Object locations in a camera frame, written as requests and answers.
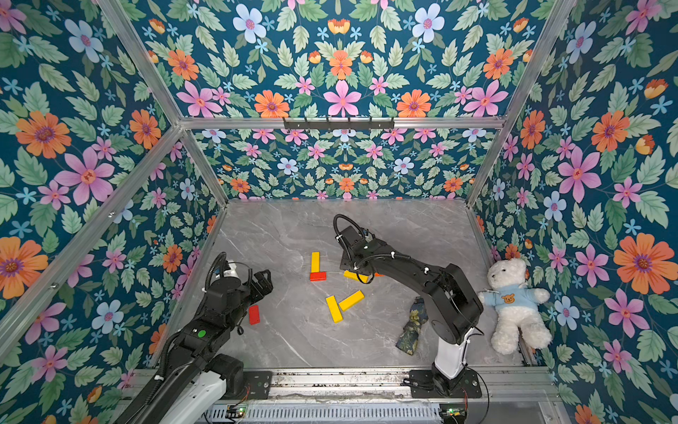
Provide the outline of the small red block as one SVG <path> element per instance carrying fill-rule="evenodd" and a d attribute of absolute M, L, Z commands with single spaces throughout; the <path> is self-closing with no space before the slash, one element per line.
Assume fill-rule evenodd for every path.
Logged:
<path fill-rule="evenodd" d="M 252 305 L 249 307 L 248 321 L 251 326 L 257 325 L 261 322 L 260 307 L 258 305 Z"/>

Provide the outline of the yellow block of h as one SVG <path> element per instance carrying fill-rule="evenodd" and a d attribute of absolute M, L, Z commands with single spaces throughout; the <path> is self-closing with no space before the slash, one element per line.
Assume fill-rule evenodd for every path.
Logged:
<path fill-rule="evenodd" d="M 311 273 L 319 273 L 321 271 L 321 254 L 319 252 L 312 253 Z"/>

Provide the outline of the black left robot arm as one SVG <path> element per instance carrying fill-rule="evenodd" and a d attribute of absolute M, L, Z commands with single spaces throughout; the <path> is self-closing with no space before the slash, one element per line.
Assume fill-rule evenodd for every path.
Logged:
<path fill-rule="evenodd" d="M 116 423 L 195 423 L 223 396 L 246 392 L 243 362 L 220 350 L 273 283 L 269 270 L 241 271 L 228 263 L 208 273 L 194 318 L 168 340 L 157 371 Z"/>

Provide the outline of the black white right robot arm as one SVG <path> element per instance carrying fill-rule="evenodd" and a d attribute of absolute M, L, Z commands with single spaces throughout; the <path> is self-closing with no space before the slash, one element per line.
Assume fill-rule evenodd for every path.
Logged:
<path fill-rule="evenodd" d="M 468 346 L 484 312 L 464 272 L 455 264 L 431 265 L 403 254 L 352 221 L 342 230 L 335 227 L 334 232 L 343 250 L 341 270 L 356 274 L 362 284 L 370 284 L 377 276 L 389 277 L 422 298 L 428 322 L 438 336 L 433 390 L 451 395 L 461 385 L 468 367 Z"/>

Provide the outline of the yellow block middle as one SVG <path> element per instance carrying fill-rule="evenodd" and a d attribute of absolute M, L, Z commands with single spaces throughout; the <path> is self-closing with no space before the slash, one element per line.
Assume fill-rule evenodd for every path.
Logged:
<path fill-rule="evenodd" d="M 344 272 L 344 276 L 345 276 L 346 278 L 349 278 L 349 279 L 358 281 L 358 282 L 360 282 L 361 284 L 367 284 L 367 283 L 370 281 L 370 277 L 369 277 L 369 276 L 365 276 L 365 275 L 361 275 L 361 274 L 356 274 L 355 272 L 351 272 L 351 271 L 349 271 L 349 270 L 346 270 L 346 271 Z"/>

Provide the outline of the yellow block left lower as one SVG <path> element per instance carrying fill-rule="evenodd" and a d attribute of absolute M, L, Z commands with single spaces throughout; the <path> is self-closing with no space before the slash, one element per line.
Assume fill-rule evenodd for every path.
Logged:
<path fill-rule="evenodd" d="M 342 300 L 339 303 L 339 307 L 340 307 L 340 309 L 342 309 L 342 311 L 348 311 L 352 307 L 355 307 L 358 303 L 362 302 L 362 300 L 364 300 L 364 299 L 365 299 L 365 294 L 362 293 L 362 291 L 356 291 L 356 293 L 353 293 L 352 295 L 350 295 L 345 300 Z"/>

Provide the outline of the yellow block left upper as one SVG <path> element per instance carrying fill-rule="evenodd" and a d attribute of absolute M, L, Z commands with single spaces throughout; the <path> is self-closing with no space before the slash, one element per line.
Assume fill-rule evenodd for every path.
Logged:
<path fill-rule="evenodd" d="M 340 309 L 335 296 L 329 296 L 326 298 L 326 303 L 333 322 L 340 323 L 344 318 L 342 315 L 342 310 Z"/>

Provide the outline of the camouflage cloth pouch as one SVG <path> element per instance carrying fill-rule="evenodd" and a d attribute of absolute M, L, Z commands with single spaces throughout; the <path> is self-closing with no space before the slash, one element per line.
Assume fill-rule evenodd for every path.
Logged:
<path fill-rule="evenodd" d="M 417 297 L 411 305 L 408 322 L 404 325 L 403 332 L 395 347 L 401 352 L 413 356 L 418 348 L 422 327 L 427 321 L 428 314 L 425 300 L 422 297 Z"/>

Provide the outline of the white teddy bear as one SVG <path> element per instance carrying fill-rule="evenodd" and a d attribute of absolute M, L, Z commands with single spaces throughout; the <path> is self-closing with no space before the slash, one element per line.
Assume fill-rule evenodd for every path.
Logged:
<path fill-rule="evenodd" d="M 515 353 L 520 339 L 531 349 L 545 349 L 553 340 L 539 311 L 550 293 L 542 288 L 530 288 L 526 271 L 527 266 L 520 259 L 498 261 L 487 272 L 490 289 L 478 294 L 480 302 L 492 307 L 497 314 L 491 346 L 502 355 Z"/>

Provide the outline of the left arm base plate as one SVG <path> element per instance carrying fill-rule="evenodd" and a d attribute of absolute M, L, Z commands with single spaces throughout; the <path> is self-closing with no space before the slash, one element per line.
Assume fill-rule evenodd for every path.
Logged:
<path fill-rule="evenodd" d="M 273 373 L 270 371 L 245 371 L 235 385 L 234 398 L 237 400 L 268 399 L 272 379 Z"/>

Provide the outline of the black hook rail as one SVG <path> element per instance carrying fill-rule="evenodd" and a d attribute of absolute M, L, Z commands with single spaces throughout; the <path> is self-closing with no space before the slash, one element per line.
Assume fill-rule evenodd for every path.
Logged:
<path fill-rule="evenodd" d="M 390 130 L 396 127 L 393 118 L 284 118 L 284 129 L 287 130 Z"/>

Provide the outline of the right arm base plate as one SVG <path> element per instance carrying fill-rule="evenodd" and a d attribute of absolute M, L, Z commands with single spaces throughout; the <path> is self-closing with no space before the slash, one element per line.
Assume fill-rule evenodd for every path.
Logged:
<path fill-rule="evenodd" d="M 480 399 L 483 396 L 478 373 L 467 367 L 452 379 L 437 369 L 413 369 L 402 385 L 410 388 L 414 399 Z"/>

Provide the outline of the aluminium front rail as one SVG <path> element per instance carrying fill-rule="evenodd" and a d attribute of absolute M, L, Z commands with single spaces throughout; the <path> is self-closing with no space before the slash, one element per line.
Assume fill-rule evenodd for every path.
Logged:
<path fill-rule="evenodd" d="M 301 369 L 247 369 L 270 371 L 272 387 L 267 401 L 409 402 L 415 400 L 402 385 L 411 370 L 430 367 L 302 367 Z M 431 402 L 547 402 L 559 401 L 559 390 L 546 367 L 471 366 L 483 384 L 480 399 L 425 399 Z"/>

